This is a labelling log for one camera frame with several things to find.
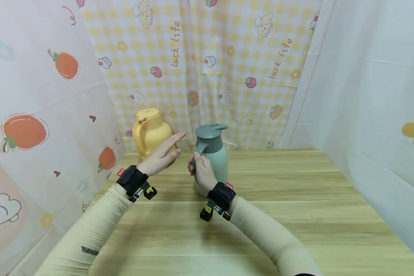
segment wrist device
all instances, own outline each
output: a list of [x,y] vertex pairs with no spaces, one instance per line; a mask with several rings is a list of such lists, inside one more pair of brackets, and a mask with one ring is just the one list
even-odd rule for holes
[[130,201],[137,201],[143,192],[144,197],[151,200],[152,197],[157,194],[157,190],[149,185],[147,182],[148,178],[148,175],[143,174],[136,168],[136,166],[129,166],[129,168],[120,175],[117,183],[126,190],[126,194],[129,196]]
[[209,222],[213,216],[213,210],[221,215],[226,220],[230,220],[230,215],[227,210],[230,208],[233,198],[236,196],[236,192],[233,191],[233,186],[230,183],[218,182],[207,195],[207,206],[202,209],[199,217]]

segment forearm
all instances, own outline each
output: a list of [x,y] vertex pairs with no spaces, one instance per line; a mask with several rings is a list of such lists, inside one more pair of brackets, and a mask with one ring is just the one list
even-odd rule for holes
[[271,259],[281,276],[301,273],[323,276],[303,244],[257,207],[236,196],[228,213],[231,213],[230,222]]
[[35,276],[87,275],[95,257],[132,204],[121,186],[112,186],[64,235]]

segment orange fruit print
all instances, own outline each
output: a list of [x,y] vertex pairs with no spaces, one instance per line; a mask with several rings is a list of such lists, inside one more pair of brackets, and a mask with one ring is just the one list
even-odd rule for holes
[[9,149],[30,149],[41,145],[49,136],[48,126],[41,119],[31,114],[15,114],[7,118],[2,124],[4,135],[1,146],[2,153]]
[[109,169],[113,168],[115,165],[115,152],[110,146],[106,146],[100,156],[98,157],[98,172],[101,172],[103,169],[108,171]]
[[55,68],[65,79],[73,79],[78,75],[80,64],[77,59],[66,52],[52,52],[48,50],[49,55],[55,62]]

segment hand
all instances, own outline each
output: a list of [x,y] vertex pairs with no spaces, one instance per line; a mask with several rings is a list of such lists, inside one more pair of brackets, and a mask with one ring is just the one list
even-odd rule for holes
[[143,174],[151,177],[152,175],[157,174],[166,168],[173,160],[175,160],[181,154],[180,149],[174,150],[172,153],[169,153],[170,149],[175,146],[186,133],[184,131],[172,135],[169,139],[164,141],[157,149],[152,152],[152,154],[147,157],[146,160],[140,163],[137,166],[137,169]]
[[[193,158],[195,159],[196,163],[196,172],[195,168],[192,166]],[[213,167],[210,164],[210,160],[207,159],[207,157],[199,154],[197,151],[195,151],[195,153],[190,156],[187,168],[189,169],[190,175],[196,173],[198,184],[207,191],[211,191],[218,183],[218,180],[216,180],[215,177],[215,173],[213,172]]]

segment green thermos jug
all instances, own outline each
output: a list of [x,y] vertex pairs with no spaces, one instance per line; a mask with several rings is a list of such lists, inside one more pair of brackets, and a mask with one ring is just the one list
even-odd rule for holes
[[[222,131],[226,129],[227,125],[213,124],[201,125],[195,130],[195,151],[198,151],[201,155],[210,160],[216,179],[222,183],[227,183],[228,181],[227,148],[222,143],[221,138]],[[195,160],[192,161],[192,165],[196,169]],[[209,191],[206,191],[198,184],[196,174],[195,188],[201,196],[207,197]]]

